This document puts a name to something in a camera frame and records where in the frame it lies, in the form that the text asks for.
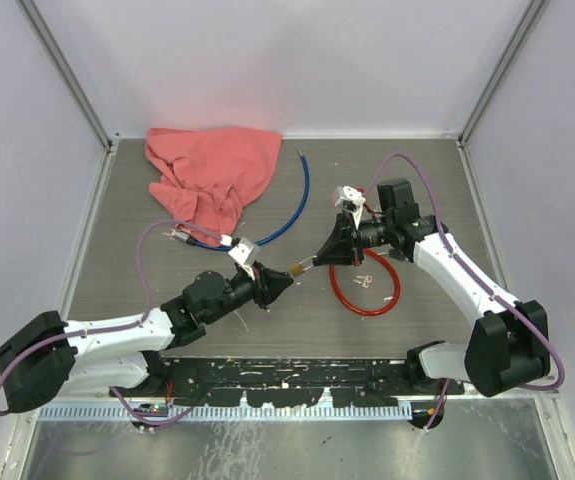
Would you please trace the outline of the brass padlock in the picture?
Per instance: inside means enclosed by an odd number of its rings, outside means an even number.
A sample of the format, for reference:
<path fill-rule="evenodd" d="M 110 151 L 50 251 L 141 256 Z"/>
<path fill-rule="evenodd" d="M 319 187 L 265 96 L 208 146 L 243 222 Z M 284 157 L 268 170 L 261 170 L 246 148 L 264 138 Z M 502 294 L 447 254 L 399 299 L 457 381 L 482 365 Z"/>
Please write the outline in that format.
<path fill-rule="evenodd" d="M 288 267 L 288 273 L 292 276 L 292 277 L 299 277 L 301 275 L 303 275 L 305 272 L 307 272 L 309 269 L 311 269 L 314 266 L 314 260 L 315 260 L 316 256 L 310 256 L 308 258 L 305 258 L 295 264 L 292 264 Z"/>

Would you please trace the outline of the red cable lock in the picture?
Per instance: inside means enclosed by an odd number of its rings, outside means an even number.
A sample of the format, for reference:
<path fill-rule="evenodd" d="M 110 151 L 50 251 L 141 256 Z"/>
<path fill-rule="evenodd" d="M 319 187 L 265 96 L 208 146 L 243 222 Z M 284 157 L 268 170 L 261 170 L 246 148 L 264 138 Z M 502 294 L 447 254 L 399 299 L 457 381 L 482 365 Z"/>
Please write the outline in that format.
<path fill-rule="evenodd" d="M 368 251 L 365 260 L 366 264 L 357 268 L 329 268 L 331 289 L 336 299 L 345 309 L 363 319 L 387 314 L 398 304 L 402 293 L 401 279 L 383 254 Z M 371 275 L 373 281 L 368 288 L 362 288 L 353 282 L 357 275 Z"/>

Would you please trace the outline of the red cable padlock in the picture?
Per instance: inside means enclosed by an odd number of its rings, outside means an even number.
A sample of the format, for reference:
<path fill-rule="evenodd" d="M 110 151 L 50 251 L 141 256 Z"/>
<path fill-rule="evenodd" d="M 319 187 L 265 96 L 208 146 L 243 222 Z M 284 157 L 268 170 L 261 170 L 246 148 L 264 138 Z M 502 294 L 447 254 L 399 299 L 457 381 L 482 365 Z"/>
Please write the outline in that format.
<path fill-rule="evenodd" d="M 357 190 L 358 190 L 358 192 L 362 195 L 362 197 L 363 197 L 363 199 L 364 199 L 363 208 L 364 208 L 370 215 L 377 215 L 377 214 L 379 214 L 380 212 L 379 212 L 377 209 L 371 207 L 370 204 L 367 202 L 365 189 L 362 188 L 362 187 L 359 187 Z"/>

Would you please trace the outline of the blue cable lock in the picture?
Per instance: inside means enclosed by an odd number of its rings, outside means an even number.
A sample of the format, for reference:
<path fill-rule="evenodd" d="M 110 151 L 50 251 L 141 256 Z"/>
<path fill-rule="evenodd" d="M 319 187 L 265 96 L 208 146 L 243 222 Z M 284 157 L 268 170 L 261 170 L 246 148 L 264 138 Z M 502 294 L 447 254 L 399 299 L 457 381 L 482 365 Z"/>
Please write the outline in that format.
<path fill-rule="evenodd" d="M 299 203 L 296 211 L 294 212 L 294 214 L 289 218 L 289 220 L 283 226 L 281 226 L 278 230 L 276 230 L 274 233 L 272 233 L 269 236 L 259 240 L 257 242 L 258 246 L 267 245 L 267 244 L 273 242 L 274 240 L 278 239 L 279 237 L 281 237 L 284 233 L 286 233 L 296 223 L 296 221 L 300 218 L 300 216 L 302 215 L 302 213 L 305 209 L 305 206 L 306 206 L 308 198 L 309 198 L 310 187 L 311 187 L 310 169 L 309 169 L 309 164 L 308 164 L 307 158 L 306 158 L 305 154 L 302 152 L 302 150 L 297 149 L 296 153 L 300 159 L 302 169 L 303 169 L 303 176 L 304 176 L 304 187 L 303 187 L 303 193 L 302 193 L 300 203 Z M 226 245 L 220 245 L 218 247 L 207 245 L 203 242 L 198 241 L 195 237 L 191 236 L 190 234 L 188 234 L 186 232 L 182 232 L 178 229 L 171 229 L 170 231 L 168 231 L 166 233 L 166 235 L 169 238 L 181 241 L 187 245 L 202 248 L 205 250 L 217 251 L 217 252 L 228 252 L 231 249 L 231 246 L 226 246 Z"/>

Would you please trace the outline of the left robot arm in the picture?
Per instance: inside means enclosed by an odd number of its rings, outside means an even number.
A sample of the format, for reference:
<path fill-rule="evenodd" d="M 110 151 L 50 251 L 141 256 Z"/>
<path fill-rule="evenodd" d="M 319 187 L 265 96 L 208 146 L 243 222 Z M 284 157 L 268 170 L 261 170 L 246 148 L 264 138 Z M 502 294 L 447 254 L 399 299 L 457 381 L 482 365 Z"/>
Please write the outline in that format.
<path fill-rule="evenodd" d="M 42 312 L 0 346 L 0 416 L 109 387 L 158 395 L 167 384 L 159 352 L 195 342 L 208 325 L 249 302 L 268 308 L 293 282 L 287 272 L 256 262 L 249 270 L 237 267 L 230 279 L 205 271 L 144 314 L 78 322 Z"/>

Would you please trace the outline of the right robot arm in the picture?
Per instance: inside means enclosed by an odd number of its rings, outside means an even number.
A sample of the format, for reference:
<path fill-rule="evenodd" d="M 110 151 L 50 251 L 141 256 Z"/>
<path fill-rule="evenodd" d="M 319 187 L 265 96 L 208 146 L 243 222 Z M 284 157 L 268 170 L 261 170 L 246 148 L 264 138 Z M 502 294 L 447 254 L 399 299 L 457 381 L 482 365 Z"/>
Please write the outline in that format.
<path fill-rule="evenodd" d="M 363 194 L 339 186 L 332 233 L 314 255 L 315 266 L 357 266 L 366 254 L 389 246 L 393 257 L 429 274 L 471 326 L 465 345 L 434 341 L 408 351 L 405 379 L 426 394 L 442 379 L 472 384 L 486 397 L 524 387 L 547 376 L 551 354 L 545 342 L 548 321 L 536 301 L 521 302 L 495 284 L 458 247 L 444 224 L 424 216 L 404 178 L 378 184 L 382 212 L 365 220 Z"/>

